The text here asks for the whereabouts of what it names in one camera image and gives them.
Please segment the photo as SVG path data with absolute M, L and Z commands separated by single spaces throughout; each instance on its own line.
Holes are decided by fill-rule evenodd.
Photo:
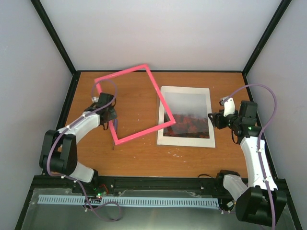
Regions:
M 165 100 L 176 121 L 163 130 L 165 137 L 210 138 L 206 95 L 166 92 Z

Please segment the pink picture frame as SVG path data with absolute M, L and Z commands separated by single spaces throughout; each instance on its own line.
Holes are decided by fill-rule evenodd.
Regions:
M 167 121 L 165 123 L 160 123 L 160 124 L 158 124 L 154 127 L 148 128 L 146 130 L 137 132 L 135 134 L 132 134 L 130 136 L 127 136 L 127 137 L 124 137 L 124 138 L 121 138 L 121 139 L 119 139 L 118 136 L 117 136 L 114 123 L 112 121 L 109 121 L 108 124 L 109 124 L 111 135 L 113 137 L 113 142 L 114 142 L 115 145 L 120 145 L 120 144 L 123 144 L 125 142 L 131 141 L 133 139 L 140 138 L 144 135 L 153 133 L 155 131 L 163 130 L 164 128 L 172 126 L 176 123 L 176 121 L 175 121 L 175 119 L 174 119 L 174 117 L 171 113 L 171 110 L 170 110 L 169 106 L 167 105 L 166 100 L 165 100 L 164 96 L 162 95 L 160 88 L 159 88 L 159 86 L 158 86 L 158 84 L 157 84 L 157 82 L 156 82 L 156 80 L 155 80 L 155 78 L 154 78 L 154 76 L 153 76 L 153 74 L 152 74 L 152 72 L 149 69 L 147 64 L 138 65 L 138 66 L 135 66 L 135 67 L 120 70 L 120 71 L 117 71 L 115 73 L 96 78 L 96 79 L 94 79 L 94 89 L 96 89 L 98 93 L 101 93 L 102 88 L 99 85 L 100 82 L 110 80 L 112 78 L 119 77 L 119 76 L 122 76 L 124 74 L 136 72 L 136 71 L 141 70 L 141 69 L 144 69 L 146 71 L 146 73 L 147 73 L 147 75 L 148 75 L 157 95 L 158 95 L 158 98 L 160 100 L 160 104 L 163 106 L 163 108 L 165 109 L 165 112 L 167 113 L 167 115 L 169 117 L 169 121 Z

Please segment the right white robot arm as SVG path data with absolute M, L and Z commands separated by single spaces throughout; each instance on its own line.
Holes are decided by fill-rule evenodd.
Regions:
M 275 227 L 287 203 L 286 194 L 279 191 L 272 177 L 265 152 L 261 127 L 256 126 L 258 105 L 242 101 L 235 109 L 233 98 L 222 98 L 223 109 L 209 113 L 208 118 L 217 129 L 231 129 L 232 141 L 243 151 L 248 172 L 244 183 L 234 171 L 221 170 L 217 180 L 233 198 L 239 221 Z

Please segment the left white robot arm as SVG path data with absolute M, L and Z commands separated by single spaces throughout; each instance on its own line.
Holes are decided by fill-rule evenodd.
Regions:
M 89 193 L 96 192 L 100 187 L 100 181 L 94 177 L 97 171 L 78 162 L 77 144 L 99 126 L 108 129 L 108 122 L 117 118 L 115 104 L 114 95 L 100 93 L 75 121 L 58 130 L 48 130 L 43 140 L 40 167 L 49 174 L 82 181 Z

